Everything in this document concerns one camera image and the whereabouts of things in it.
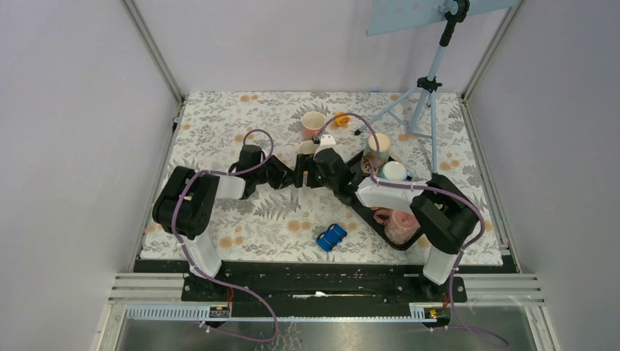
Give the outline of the yellow ceramic mug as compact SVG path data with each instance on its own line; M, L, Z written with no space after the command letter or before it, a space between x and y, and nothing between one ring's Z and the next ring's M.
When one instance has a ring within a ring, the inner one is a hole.
M318 147L319 145L312 140L304 141L298 147L298 154L313 155Z

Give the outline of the pink ceramic mug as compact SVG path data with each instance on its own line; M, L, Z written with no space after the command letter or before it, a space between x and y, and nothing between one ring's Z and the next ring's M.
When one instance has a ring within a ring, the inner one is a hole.
M310 140L325 125L326 117L318 111L305 113L301 118L302 136L304 140Z

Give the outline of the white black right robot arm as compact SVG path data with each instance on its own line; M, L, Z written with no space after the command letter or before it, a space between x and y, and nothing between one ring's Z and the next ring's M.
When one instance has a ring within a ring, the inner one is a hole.
M419 282L420 294L438 301L448 291L447 280L466 248L467 238L483 217L478 208L445 176L434 174L427 182L387 181L357 172L332 148L299 154L295 185L325 187L368 223L379 208L412 215L418 223L414 237L424 235L431 248Z

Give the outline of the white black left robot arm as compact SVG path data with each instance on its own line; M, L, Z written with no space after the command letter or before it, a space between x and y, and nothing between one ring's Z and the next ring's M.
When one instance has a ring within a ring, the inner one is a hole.
M197 172L177 166L154 203L152 219L181 241L190 271L201 276L199 291L211 301L227 290L218 275L222 259L207 234L217 200L245 200L260 184L283 189L294 183L294 171L259 146L243 146L228 173Z

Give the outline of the beige patterned tall mug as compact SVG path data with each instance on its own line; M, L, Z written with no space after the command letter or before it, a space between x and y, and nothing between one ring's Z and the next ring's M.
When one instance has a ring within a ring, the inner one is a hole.
M383 133L371 135L363 151L360 169L364 173L369 173L371 166L374 165L374 174L379 175L381 167L389 161L392 145L392 139L389 135Z

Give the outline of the light blue mug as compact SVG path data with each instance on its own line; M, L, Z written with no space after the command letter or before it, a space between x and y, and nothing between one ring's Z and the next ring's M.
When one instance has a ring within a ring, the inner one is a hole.
M379 177L390 181L411 181L414 174L402 163L388 161L381 167Z

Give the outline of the large pink speckled mug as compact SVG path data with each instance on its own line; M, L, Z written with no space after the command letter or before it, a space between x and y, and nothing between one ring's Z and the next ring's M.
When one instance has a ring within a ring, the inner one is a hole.
M414 215L388 208L376 208L374 220L384 227L389 242L397 245L405 244L420 228Z

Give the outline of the floral patterned table mat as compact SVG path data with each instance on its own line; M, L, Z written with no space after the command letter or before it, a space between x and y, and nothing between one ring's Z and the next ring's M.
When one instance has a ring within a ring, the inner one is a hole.
M195 91L186 100L184 114L168 162L195 170L226 170L238 159L243 144L268 150L292 167L303 142L302 116L318 111L327 117L353 112L373 118L394 102L397 93L377 92L214 92ZM393 113L409 118L417 104L411 95ZM438 171L448 177L482 212L485 234L472 235L464 265L501 265L502 255L491 221L483 182L477 167L458 96L436 96ZM431 144L408 135L391 116L374 123L378 133L392 139L391 154L420 180L431 175ZM428 135L430 115L424 113L417 131ZM317 236L337 223L348 235L331 252L321 249ZM389 246L352 209L328 189L287 187L275 190L263 184L246 200L218 200L208 234L223 260L421 264L430 243L418 239L409 249Z

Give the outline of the small orange toy cup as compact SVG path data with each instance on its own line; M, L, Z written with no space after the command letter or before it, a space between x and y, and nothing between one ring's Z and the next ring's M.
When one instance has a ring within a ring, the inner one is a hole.
M350 116L345 112L339 111L335 114L334 124L337 127L346 127L350 123Z

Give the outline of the black plastic tray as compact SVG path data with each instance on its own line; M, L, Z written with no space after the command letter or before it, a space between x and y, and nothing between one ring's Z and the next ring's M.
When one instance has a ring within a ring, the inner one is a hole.
M345 165L349 171L345 173L346 182L335 196L348 205L364 222L366 222L393 249L405 251L411 247L424 232L416 218L406 211L382 206L368 207L357 198L354 191L357 186L368 178L361 168L363 152L359 151Z

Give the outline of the blue toy car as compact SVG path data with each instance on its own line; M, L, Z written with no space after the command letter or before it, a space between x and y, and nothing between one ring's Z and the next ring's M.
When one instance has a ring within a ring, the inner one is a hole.
M317 245L326 252L331 252L348 235L339 224L331 224L324 232L317 236Z

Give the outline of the light blue tripod stand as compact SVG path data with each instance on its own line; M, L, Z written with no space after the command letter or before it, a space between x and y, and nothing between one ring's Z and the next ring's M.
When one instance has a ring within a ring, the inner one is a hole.
M447 21L444 31L439 39L439 47L435 53L434 60L431 64L431 68L428 74L424 77L418 78L416 86L403 93L394 102L390 103L386 108L381 110L375 117L373 117L368 123L373 124L388 114L394 118L398 123L407 128L408 135L414 135L421 138L425 138L431 141L431 172L433 174L438 173L438 143L437 143L437 117L436 117L436 91L442 84L436 80L436 74L439 69L441 60L445 54L447 46L450 44L455 27L458 23L462 23L468 15L469 8L471 6L470 1L457 0L457 1L444 1L444 4L439 8L438 12L440 18ZM392 112L392 109L409 97L411 94L420 90L420 98L414 109L412 118L410 121L404 121ZM431 134L423 135L417 131L417 125L423 113L425 106L430 106L431 109Z

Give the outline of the light blue perforated board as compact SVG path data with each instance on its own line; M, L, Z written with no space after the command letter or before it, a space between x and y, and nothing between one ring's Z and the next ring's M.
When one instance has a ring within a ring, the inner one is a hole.
M449 17L468 18L516 5L516 0L385 0L374 1L367 36L400 31L446 21Z

